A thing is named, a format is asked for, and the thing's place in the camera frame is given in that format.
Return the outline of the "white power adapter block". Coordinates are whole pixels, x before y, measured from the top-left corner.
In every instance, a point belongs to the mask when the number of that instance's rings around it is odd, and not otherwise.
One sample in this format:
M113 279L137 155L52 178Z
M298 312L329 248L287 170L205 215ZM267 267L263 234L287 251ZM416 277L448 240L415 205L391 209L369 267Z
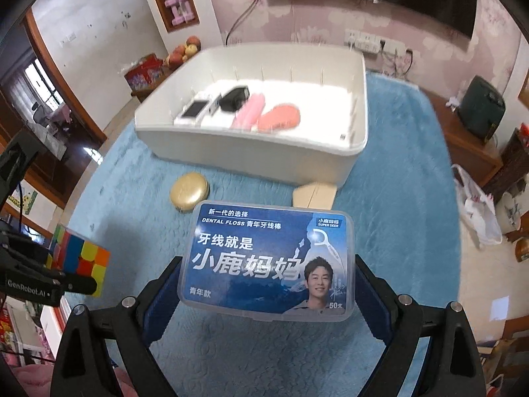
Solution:
M212 116L220 107L221 95L206 100L193 99L175 117L173 125L200 125L206 116Z

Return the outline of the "white plastic storage bin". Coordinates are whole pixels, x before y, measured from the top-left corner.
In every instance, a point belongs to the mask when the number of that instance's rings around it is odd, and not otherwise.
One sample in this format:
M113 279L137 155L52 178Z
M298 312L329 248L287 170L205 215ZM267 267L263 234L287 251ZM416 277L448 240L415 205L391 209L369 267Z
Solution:
M193 99L247 86L263 113L282 104L300 124L270 133L233 129L219 108L200 125L173 125ZM369 139L363 55L338 46L250 43L209 48L171 74L135 112L135 132L159 158L222 168L294 185L341 187Z

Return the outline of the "bowl of peaches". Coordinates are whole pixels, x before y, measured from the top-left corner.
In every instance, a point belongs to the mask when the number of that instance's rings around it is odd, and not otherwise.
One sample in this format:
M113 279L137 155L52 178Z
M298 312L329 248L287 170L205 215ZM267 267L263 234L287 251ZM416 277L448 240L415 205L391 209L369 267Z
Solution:
M186 61L194 57L202 48L202 43L198 36L190 36L185 43L178 45L163 60L163 65L170 70L176 70Z

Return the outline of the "blue dental floss box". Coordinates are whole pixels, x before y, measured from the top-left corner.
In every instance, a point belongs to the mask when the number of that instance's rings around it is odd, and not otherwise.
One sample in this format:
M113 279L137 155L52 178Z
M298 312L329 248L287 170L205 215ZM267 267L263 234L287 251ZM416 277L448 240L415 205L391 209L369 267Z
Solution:
M340 211L200 202L179 298L259 321L341 322L355 304L353 242Z

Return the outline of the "pink hair roller clip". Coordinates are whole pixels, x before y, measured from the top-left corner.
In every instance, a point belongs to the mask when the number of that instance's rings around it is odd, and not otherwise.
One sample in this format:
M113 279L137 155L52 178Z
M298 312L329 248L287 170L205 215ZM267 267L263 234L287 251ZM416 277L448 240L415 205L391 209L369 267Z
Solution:
M265 108L265 95L252 94L238 110L232 124L233 129L250 130L259 120Z

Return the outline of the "white wall power strip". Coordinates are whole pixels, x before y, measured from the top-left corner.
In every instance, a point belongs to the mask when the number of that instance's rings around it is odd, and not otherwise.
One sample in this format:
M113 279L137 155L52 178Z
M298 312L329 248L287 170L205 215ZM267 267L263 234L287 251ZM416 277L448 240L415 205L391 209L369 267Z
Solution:
M353 29L345 31L344 45L372 55L386 53L390 56L403 57L406 53L412 52L411 48L399 40Z

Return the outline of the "beige cardboard small box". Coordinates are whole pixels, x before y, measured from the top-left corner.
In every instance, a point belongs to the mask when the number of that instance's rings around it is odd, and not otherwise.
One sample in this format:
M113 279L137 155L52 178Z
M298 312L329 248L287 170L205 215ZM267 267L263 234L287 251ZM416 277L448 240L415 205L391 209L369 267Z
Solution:
M297 187L292 193L295 208L331 210L335 202L337 186L314 182Z

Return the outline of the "gold round compact case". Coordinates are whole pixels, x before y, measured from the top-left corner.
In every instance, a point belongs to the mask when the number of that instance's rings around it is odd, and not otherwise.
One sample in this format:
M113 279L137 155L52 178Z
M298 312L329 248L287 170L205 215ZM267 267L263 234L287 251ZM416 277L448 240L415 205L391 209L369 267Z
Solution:
M198 172L188 172L179 177L170 188L170 202L182 212L193 211L210 193L206 178Z

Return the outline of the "colourful rubik's cube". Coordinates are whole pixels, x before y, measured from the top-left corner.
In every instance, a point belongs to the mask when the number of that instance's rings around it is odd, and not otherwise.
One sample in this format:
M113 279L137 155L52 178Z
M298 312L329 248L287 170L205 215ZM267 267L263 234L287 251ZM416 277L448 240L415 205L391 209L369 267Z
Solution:
M110 251L64 225L56 226L46 267L64 274L66 292L99 297Z

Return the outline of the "pink dumbbells on shelf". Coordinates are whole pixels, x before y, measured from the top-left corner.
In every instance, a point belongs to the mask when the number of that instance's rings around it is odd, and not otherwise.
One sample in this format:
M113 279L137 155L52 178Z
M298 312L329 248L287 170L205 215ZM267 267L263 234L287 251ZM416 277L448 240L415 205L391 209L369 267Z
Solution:
M180 24L190 23L195 20L195 14L190 0L165 0L164 5L172 12L172 26L179 26Z

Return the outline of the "dark green round appliance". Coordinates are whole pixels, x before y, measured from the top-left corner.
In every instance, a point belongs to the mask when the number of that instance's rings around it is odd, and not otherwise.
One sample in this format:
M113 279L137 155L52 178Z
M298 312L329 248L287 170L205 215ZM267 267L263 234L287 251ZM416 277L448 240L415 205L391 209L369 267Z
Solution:
M457 109L465 129L481 142L493 137L506 112L502 95L481 76L474 76Z

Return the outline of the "pink correction tape dispenser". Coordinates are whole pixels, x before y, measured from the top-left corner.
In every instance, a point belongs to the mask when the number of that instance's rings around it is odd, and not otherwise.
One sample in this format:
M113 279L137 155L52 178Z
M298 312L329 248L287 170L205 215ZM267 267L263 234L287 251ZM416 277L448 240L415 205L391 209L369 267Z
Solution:
M295 128L300 124L300 110L291 104L275 106L257 122L257 131L270 133Z

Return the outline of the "black charger plug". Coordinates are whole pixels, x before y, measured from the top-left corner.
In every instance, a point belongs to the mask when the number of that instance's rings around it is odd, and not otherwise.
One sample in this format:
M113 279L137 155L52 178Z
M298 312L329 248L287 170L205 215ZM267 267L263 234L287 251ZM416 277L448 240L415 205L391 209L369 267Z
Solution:
M224 112L236 113L247 102L249 96L247 86L238 86L221 96L219 106Z

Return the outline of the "wooden low cabinet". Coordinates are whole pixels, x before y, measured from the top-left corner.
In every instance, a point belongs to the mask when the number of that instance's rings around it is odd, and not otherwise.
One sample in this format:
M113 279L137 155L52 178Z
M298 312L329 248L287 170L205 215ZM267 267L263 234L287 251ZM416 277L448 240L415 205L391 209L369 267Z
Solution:
M422 92L436 113L452 163L460 165L480 187L484 187L503 165L498 148L493 141L484 144L468 132L456 112L446 106L443 97L424 89Z

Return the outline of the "white plastic bag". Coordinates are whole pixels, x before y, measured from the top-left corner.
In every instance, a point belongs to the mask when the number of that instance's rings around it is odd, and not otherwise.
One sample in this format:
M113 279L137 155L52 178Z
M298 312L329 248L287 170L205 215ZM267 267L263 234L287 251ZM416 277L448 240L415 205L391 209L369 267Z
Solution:
M479 246L500 245L503 239L491 195L460 165L451 166L456 187L456 202L460 219L475 233Z

